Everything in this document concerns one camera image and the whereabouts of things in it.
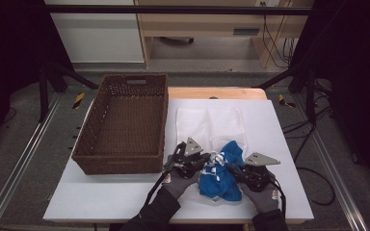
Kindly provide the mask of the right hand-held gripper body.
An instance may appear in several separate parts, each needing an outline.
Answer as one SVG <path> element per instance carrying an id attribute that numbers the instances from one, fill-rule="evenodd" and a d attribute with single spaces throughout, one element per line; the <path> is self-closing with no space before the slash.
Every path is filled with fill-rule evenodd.
<path id="1" fill-rule="evenodd" d="M 275 181 L 275 176 L 267 169 L 267 166 L 273 165 L 280 165 L 280 160 L 258 152 L 253 152 L 245 159 L 243 180 L 251 191 L 260 193 Z"/>

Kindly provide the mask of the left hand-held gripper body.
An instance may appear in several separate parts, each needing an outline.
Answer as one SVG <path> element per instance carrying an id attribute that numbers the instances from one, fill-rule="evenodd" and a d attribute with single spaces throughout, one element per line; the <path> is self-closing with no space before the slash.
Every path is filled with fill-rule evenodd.
<path id="1" fill-rule="evenodd" d="M 200 164 L 203 153 L 202 147 L 191 137 L 178 144 L 165 163 L 165 171 L 175 170 L 184 178 L 191 178 L 196 172 L 200 171 Z"/>

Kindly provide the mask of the blue and white garment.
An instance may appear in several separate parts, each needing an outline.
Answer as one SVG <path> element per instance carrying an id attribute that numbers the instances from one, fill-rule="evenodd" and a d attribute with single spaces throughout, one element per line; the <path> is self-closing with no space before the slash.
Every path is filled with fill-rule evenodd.
<path id="1" fill-rule="evenodd" d="M 200 173 L 199 193 L 209 198 L 219 197 L 231 202 L 240 201 L 242 193 L 233 173 L 228 168 L 243 164 L 242 153 L 243 150 L 237 142 L 230 141 L 219 153 L 212 154 Z"/>

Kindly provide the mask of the white mesh laundry bag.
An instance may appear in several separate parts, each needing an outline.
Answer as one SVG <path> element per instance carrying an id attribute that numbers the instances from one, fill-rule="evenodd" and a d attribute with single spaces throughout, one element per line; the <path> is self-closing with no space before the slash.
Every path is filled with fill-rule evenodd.
<path id="1" fill-rule="evenodd" d="M 230 141 L 236 141 L 243 150 L 242 158 L 246 156 L 248 142 L 239 108 L 179 108 L 176 111 L 175 125 L 178 141 L 185 141 L 191 137 L 202 147 L 204 152 L 211 155 L 219 153 Z M 226 200 L 201 195 L 201 201 L 214 204 Z"/>

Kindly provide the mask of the brown wicker basket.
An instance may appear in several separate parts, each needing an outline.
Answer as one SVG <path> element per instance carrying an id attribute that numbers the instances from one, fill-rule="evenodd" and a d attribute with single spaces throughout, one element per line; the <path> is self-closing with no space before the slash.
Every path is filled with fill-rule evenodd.
<path id="1" fill-rule="evenodd" d="M 166 74 L 106 75 L 71 159 L 87 175 L 160 172 L 168 103 Z"/>

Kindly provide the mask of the person's left hand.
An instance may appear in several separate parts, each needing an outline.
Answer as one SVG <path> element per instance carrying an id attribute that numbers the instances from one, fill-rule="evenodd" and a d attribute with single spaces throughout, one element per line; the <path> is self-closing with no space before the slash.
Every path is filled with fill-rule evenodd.
<path id="1" fill-rule="evenodd" d="M 166 179 L 162 187 L 166 189 L 175 199 L 178 199 L 186 189 L 197 183 L 199 180 L 199 172 L 195 173 L 191 178 L 184 178 L 176 171 L 170 173 L 169 179 Z"/>

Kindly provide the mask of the person's right hand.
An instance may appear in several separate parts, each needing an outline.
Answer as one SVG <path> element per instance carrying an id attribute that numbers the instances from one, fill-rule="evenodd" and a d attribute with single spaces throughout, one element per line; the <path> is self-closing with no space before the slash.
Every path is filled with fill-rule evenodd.
<path id="1" fill-rule="evenodd" d="M 273 185 L 269 184 L 262 192 L 252 191 L 245 183 L 240 183 L 239 186 L 244 195 L 251 200 L 258 213 L 267 213 L 278 209 L 278 199 L 274 198 L 276 188 Z"/>

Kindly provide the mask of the black metal stand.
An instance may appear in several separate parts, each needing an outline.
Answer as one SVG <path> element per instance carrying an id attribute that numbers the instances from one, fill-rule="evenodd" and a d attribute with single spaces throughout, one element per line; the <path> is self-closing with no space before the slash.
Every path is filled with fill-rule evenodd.
<path id="1" fill-rule="evenodd" d="M 298 93 L 303 89 L 303 87 L 306 87 L 305 115 L 309 119 L 310 123 L 315 125 L 316 115 L 314 106 L 314 92 L 316 78 L 315 70 L 312 64 L 294 64 L 278 74 L 276 77 L 256 86 L 256 88 L 265 90 L 287 77 L 293 78 L 288 86 L 288 89 L 291 93 Z"/>
<path id="2" fill-rule="evenodd" d="M 49 103 L 48 103 L 48 90 L 47 83 L 53 87 L 55 92 L 64 92 L 67 89 L 64 76 L 68 76 L 73 80 L 83 84 L 84 86 L 97 90 L 98 84 L 84 78 L 77 74 L 74 70 L 66 68 L 61 64 L 44 63 L 39 72 L 39 86 L 40 86 L 40 119 L 43 122 L 48 116 Z"/>

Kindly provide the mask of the dark curved bar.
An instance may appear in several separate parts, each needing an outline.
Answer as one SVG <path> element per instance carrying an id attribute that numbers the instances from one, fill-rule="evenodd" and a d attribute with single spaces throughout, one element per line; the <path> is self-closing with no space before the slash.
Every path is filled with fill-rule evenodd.
<path id="1" fill-rule="evenodd" d="M 168 38 L 168 37 L 160 37 L 159 38 L 163 43 L 169 45 L 188 45 L 192 44 L 195 39 L 194 38 Z"/>

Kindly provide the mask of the light wooden desk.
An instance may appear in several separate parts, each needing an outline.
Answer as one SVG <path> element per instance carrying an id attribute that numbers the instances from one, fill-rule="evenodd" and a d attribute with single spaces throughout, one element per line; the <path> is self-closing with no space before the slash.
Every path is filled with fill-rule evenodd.
<path id="1" fill-rule="evenodd" d="M 221 6 L 255 7 L 256 0 L 133 0 L 137 6 Z M 280 0 L 280 8 L 310 8 L 315 0 Z M 282 39 L 298 39 L 303 31 L 305 15 L 241 15 L 241 14 L 148 14 L 139 13 L 141 35 L 157 37 L 247 37 L 263 67 L 279 53 Z"/>

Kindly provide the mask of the black curtain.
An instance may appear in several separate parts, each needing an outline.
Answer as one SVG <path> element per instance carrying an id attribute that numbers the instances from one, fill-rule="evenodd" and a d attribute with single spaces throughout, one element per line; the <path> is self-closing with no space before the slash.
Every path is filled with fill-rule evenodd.
<path id="1" fill-rule="evenodd" d="M 39 80 L 45 62 L 72 68 L 44 0 L 0 0 L 0 126 L 11 95 Z"/>
<path id="2" fill-rule="evenodd" d="M 318 78 L 331 82 L 331 105 L 342 131 L 370 168 L 370 0 L 314 0 L 296 49 L 300 57 L 324 28 L 314 54 Z"/>

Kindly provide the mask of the white cabinet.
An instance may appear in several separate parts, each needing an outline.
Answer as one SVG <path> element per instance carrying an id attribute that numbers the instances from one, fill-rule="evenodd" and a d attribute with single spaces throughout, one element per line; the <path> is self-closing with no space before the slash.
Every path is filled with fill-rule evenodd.
<path id="1" fill-rule="evenodd" d="M 74 64 L 145 61 L 134 13 L 52 13 L 51 17 Z"/>

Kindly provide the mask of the white power strip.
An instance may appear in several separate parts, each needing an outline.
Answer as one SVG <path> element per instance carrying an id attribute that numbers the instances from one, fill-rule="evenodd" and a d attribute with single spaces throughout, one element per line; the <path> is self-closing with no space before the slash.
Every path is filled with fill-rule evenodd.
<path id="1" fill-rule="evenodd" d="M 256 7 L 278 7 L 280 0 L 256 0 Z"/>

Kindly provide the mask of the aluminium floor rail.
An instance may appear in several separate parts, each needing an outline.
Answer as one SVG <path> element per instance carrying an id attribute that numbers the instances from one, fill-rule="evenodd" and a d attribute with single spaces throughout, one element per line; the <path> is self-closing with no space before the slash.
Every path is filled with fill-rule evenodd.
<path id="1" fill-rule="evenodd" d="M 39 147 L 40 141 L 43 138 L 48 126 L 50 125 L 53 115 L 56 114 L 61 98 L 62 96 L 60 94 L 53 94 L 51 102 L 49 104 L 47 115 L 43 118 L 41 122 L 36 123 L 33 133 L 27 140 L 27 143 L 24 145 L 22 152 L 16 159 L 16 163 L 13 165 L 11 173 L 6 178 L 5 184 L 0 190 L 0 219 L 7 209 L 7 206 L 10 203 L 13 194 L 16 191 L 16 188 L 18 187 L 24 175 L 24 172 L 33 159 L 36 150 Z"/>
<path id="2" fill-rule="evenodd" d="M 308 119 L 304 106 L 304 97 L 302 95 L 293 95 L 294 100 L 297 102 L 299 112 L 304 119 Z M 316 96 L 316 99 L 310 103 L 310 106 L 318 105 L 315 107 L 315 112 L 320 113 L 324 108 L 329 108 L 327 99 L 322 96 Z M 338 170 L 337 165 L 333 162 L 332 157 L 326 147 L 326 144 L 322 140 L 320 132 L 317 130 L 319 126 L 315 126 L 313 132 L 311 132 L 311 142 L 316 149 L 316 153 L 319 156 L 321 165 L 323 166 L 324 172 L 329 179 L 334 192 L 335 201 L 340 204 L 341 210 L 344 217 L 348 221 L 352 231 L 370 231 L 363 215 L 361 214 L 356 202 L 351 195 L 349 188 L 347 187 L 344 178 Z"/>

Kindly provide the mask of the black horizontal frame bar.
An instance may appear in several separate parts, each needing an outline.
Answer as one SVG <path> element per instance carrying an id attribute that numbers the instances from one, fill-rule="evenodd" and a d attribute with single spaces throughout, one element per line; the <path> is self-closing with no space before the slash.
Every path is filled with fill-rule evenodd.
<path id="1" fill-rule="evenodd" d="M 153 13 L 153 14 L 241 14 L 311 15 L 311 8 L 220 7 L 220 6 L 127 6 L 47 5 L 50 13 Z"/>

